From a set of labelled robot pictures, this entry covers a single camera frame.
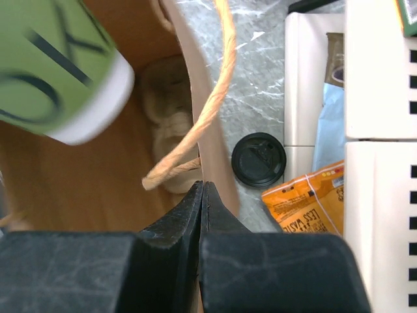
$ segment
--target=black lid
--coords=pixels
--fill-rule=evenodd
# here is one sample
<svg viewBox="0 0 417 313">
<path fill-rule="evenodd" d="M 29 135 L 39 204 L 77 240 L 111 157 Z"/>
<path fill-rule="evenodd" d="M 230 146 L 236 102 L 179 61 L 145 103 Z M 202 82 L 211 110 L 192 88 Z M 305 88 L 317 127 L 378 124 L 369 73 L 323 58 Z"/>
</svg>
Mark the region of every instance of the black lid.
<svg viewBox="0 0 417 313">
<path fill-rule="evenodd" d="M 284 173 L 286 164 L 282 144 L 264 132 L 243 137 L 232 153 L 232 168 L 236 177 L 252 187 L 275 183 Z"/>
</svg>

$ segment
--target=orange snack bag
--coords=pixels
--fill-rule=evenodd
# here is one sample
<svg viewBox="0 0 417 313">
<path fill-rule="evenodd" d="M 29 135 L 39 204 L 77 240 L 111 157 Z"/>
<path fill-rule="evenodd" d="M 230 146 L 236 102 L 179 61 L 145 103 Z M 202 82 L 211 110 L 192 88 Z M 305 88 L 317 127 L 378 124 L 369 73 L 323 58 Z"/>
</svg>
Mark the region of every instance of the orange snack bag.
<svg viewBox="0 0 417 313">
<path fill-rule="evenodd" d="M 344 161 L 262 193 L 270 214 L 285 232 L 343 235 Z"/>
</svg>

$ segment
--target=twisted paper handle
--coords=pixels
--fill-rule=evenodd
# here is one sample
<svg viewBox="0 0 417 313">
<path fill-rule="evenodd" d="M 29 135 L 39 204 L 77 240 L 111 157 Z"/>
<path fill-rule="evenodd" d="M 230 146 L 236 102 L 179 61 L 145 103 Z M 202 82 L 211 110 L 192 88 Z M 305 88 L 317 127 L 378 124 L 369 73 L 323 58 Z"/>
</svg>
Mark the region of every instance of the twisted paper handle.
<svg viewBox="0 0 417 313">
<path fill-rule="evenodd" d="M 160 8 L 159 0 L 151 0 L 151 3 L 153 8 L 156 5 L 159 7 L 159 9 L 157 9 L 159 10 L 159 13 L 156 12 L 156 16 L 160 19 L 161 24 L 167 25 L 167 22 L 171 23 L 164 16 L 162 9 Z M 142 185 L 146 190 L 154 189 L 167 179 L 174 177 L 181 172 L 192 170 L 197 167 L 199 161 L 196 162 L 195 160 L 177 167 L 175 166 L 180 159 L 197 144 L 198 139 L 203 135 L 206 128 L 211 125 L 219 112 L 220 106 L 222 105 L 223 100 L 226 97 L 227 90 L 229 89 L 233 69 L 236 64 L 235 25 L 233 24 L 233 18 L 227 0 L 214 0 L 214 4 L 216 5 L 223 30 L 223 62 L 218 82 L 216 86 L 214 86 L 210 96 L 208 96 L 203 111 L 191 130 L 187 133 L 187 135 L 185 135 L 174 150 L 161 159 L 161 161 L 155 165 L 148 175 L 142 179 Z"/>
</svg>

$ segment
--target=cup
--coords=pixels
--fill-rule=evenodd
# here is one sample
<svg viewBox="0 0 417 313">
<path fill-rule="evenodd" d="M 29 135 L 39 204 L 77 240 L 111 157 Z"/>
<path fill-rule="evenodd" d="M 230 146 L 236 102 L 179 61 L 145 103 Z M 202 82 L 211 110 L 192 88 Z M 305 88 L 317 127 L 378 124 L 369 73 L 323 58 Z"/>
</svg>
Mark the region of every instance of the cup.
<svg viewBox="0 0 417 313">
<path fill-rule="evenodd" d="M 0 120 L 84 143 L 122 110 L 134 71 L 82 0 L 0 1 Z"/>
</svg>

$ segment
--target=gray marble surface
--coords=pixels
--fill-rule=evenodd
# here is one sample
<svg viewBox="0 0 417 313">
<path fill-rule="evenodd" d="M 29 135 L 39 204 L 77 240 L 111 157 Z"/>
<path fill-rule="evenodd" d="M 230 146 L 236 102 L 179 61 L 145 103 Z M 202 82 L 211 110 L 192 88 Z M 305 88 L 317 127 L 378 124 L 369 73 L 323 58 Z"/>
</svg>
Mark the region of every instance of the gray marble surface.
<svg viewBox="0 0 417 313">
<path fill-rule="evenodd" d="M 222 29 L 210 0 L 175 0 L 201 47 L 213 83 L 222 62 Z M 296 0 L 229 0 L 237 30 L 237 65 L 220 112 L 231 154 L 237 141 L 267 132 L 283 142 L 284 20 Z M 345 0 L 317 9 L 343 12 Z M 263 190 L 239 182 L 240 220 L 251 231 L 277 231 L 261 200 Z"/>
</svg>

